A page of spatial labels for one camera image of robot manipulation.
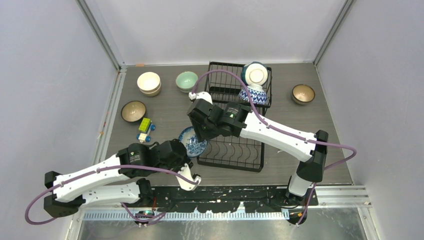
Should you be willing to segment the white blue floral bowl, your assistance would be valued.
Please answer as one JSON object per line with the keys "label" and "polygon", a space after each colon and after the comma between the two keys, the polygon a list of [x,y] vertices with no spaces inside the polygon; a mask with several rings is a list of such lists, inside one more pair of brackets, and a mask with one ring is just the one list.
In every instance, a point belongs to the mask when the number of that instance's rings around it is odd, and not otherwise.
{"label": "white blue floral bowl", "polygon": [[189,158],[199,157],[208,146],[208,141],[199,141],[195,130],[192,126],[185,128],[178,137],[179,141],[186,148],[186,153]]}

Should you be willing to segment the light green bowl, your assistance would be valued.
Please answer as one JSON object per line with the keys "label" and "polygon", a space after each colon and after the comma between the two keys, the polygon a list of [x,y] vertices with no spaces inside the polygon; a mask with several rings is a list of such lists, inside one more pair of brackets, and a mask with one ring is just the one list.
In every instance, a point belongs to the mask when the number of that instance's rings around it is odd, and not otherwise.
{"label": "light green bowl", "polygon": [[190,91],[198,80],[198,75],[192,71],[185,71],[180,73],[176,79],[175,84],[180,90]]}

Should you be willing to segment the dark blue glazed bowl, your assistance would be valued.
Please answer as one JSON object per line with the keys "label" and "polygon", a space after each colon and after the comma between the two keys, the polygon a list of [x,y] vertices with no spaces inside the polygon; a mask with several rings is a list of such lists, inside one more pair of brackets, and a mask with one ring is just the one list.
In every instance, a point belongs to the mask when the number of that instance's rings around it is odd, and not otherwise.
{"label": "dark blue glazed bowl", "polygon": [[146,114],[147,108],[145,104],[138,100],[126,103],[120,112],[122,119],[128,123],[140,121]]}

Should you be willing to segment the beige bowl with flower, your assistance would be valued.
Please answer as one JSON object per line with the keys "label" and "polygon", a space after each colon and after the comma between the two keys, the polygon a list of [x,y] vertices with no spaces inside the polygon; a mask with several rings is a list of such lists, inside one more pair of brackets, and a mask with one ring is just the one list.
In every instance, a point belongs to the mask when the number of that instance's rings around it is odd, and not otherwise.
{"label": "beige bowl with flower", "polygon": [[161,78],[155,72],[144,72],[137,79],[137,87],[142,92],[154,92],[161,86]]}

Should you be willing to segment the black patterned rim bowl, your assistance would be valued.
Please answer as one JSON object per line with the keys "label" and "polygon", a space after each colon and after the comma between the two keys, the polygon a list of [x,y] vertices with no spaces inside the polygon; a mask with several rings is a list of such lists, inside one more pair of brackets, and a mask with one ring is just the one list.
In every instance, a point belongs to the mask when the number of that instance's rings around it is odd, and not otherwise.
{"label": "black patterned rim bowl", "polygon": [[306,84],[297,84],[291,91],[292,100],[299,105],[307,105],[311,103],[315,97],[316,94],[314,89]]}

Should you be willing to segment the pale green striped bowl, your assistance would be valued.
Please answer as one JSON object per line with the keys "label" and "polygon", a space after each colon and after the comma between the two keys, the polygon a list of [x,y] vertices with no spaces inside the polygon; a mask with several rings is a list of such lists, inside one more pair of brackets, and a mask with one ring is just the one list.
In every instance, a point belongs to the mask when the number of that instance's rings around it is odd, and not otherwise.
{"label": "pale green striped bowl", "polygon": [[191,87],[191,88],[180,88],[180,87],[178,87],[178,89],[179,89],[181,92],[186,93],[186,94],[190,93],[190,92],[193,90],[193,88],[192,88],[192,87]]}

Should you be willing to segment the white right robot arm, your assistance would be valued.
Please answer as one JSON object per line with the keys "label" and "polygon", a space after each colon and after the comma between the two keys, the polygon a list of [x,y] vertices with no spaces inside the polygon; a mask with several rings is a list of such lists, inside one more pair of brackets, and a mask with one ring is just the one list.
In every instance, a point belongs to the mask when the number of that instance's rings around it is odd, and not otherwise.
{"label": "white right robot arm", "polygon": [[327,158],[328,133],[298,131],[271,121],[257,113],[256,109],[236,102],[225,108],[196,99],[187,115],[199,141],[218,136],[241,137],[278,148],[298,161],[295,174],[290,177],[285,198],[291,205],[299,205],[306,197],[312,183],[323,180]]}

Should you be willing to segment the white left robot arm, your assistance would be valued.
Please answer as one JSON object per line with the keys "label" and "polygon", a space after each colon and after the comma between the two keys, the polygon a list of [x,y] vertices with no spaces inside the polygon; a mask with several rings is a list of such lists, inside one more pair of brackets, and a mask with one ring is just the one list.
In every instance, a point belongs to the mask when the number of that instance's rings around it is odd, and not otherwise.
{"label": "white left robot arm", "polygon": [[150,181],[155,173],[177,178],[185,191],[193,191],[201,182],[191,173],[192,162],[178,139],[153,144],[132,143],[104,161],[73,173],[50,171],[44,185],[52,188],[43,200],[43,209],[53,218],[77,213],[82,206],[124,203],[148,207],[154,200]]}

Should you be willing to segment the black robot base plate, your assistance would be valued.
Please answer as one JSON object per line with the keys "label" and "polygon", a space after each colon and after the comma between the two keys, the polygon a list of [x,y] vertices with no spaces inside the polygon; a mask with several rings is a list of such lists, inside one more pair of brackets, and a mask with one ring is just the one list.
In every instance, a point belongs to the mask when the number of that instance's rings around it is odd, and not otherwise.
{"label": "black robot base plate", "polygon": [[244,207],[247,213],[275,213],[281,209],[318,205],[316,193],[307,190],[303,197],[290,195],[287,187],[277,185],[199,186],[186,191],[176,186],[155,186],[142,191],[129,208],[152,208],[167,213],[234,213]]}

